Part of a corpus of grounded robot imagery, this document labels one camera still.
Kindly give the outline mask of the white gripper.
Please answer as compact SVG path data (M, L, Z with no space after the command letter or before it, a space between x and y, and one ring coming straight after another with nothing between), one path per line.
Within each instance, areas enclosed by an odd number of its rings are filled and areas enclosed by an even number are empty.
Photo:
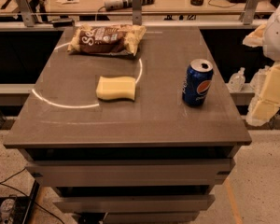
M247 35L243 44L251 48L263 46L264 55L278 61L267 71L260 92L251 100L245 118L251 126L262 126L280 109L280 5L267 24Z

